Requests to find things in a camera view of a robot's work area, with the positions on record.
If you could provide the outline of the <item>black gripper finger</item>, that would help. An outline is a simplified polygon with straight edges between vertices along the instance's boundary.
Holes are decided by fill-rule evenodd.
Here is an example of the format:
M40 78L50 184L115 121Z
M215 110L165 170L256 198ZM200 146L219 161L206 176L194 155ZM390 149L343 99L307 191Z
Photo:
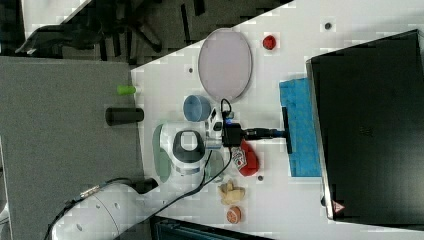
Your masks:
M253 134L253 135L245 135L245 140L262 140L262 139L274 139L274 138L284 138L284 135L276 135L276 134L265 134L265 135L259 135L259 134Z
M283 134L284 131L268 128L249 128L245 130L246 134Z

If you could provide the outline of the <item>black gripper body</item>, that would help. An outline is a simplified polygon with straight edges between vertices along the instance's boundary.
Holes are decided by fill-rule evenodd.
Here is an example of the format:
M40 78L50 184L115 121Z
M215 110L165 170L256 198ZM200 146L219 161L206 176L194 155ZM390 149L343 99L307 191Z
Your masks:
M244 138L244 131L238 123L225 124L222 142L224 147L239 147Z

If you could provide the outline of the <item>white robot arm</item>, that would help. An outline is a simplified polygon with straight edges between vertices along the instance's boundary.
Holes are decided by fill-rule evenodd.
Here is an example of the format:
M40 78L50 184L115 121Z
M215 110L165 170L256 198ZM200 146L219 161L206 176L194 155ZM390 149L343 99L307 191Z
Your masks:
M210 156L223 148L235 160L243 141L289 137L287 129L244 129L230 111L212 109L197 121L165 122L153 134L156 177L131 183L113 179L71 200L46 235L51 240L117 240L174 202L198 193L217 174Z

